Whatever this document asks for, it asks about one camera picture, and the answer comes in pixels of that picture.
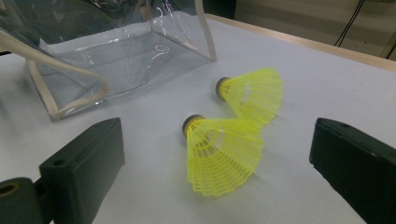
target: shuttlecock mesh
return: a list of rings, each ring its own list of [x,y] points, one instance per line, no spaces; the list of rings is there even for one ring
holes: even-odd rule
[[[263,68],[225,79],[219,94],[237,117],[251,119],[259,126],[271,121],[280,107],[283,82],[274,68]]]
[[[245,119],[198,119],[187,127],[188,180],[220,196],[246,183],[262,157],[262,133]]]

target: yellow shuttlecock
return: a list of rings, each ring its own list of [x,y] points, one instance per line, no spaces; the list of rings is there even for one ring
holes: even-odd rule
[[[239,77],[221,78],[216,94],[227,102],[237,117],[253,120],[262,127],[280,107],[283,82],[274,68],[262,68]]]
[[[204,196],[217,197],[242,186],[262,158],[262,131],[252,121],[193,115],[182,130],[188,180]]]

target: black object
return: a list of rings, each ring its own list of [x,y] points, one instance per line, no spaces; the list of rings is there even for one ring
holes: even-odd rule
[[[236,0],[204,0],[205,13],[233,20]]]
[[[9,52],[9,51],[3,51],[3,52],[0,52],[0,56],[3,56],[3,55],[7,55],[7,54],[10,54],[11,52]]]
[[[0,222],[92,223],[124,163],[120,119],[96,123],[44,161],[34,184],[0,183]]]
[[[310,162],[367,223],[396,223],[396,150],[345,123],[318,119]]]

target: white table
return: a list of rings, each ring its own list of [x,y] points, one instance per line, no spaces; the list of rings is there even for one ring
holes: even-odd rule
[[[48,116],[24,59],[2,56],[0,180],[36,181],[46,158],[94,123],[120,117],[127,163],[95,224],[364,223],[309,163],[314,125],[319,117],[340,120],[396,147],[396,74],[389,71],[396,66],[384,70],[218,21],[209,26],[216,62],[63,120]],[[284,100],[262,130],[265,152],[255,175],[220,198],[194,193],[180,121],[191,112],[232,118],[210,91],[213,78],[266,66],[281,74]]]

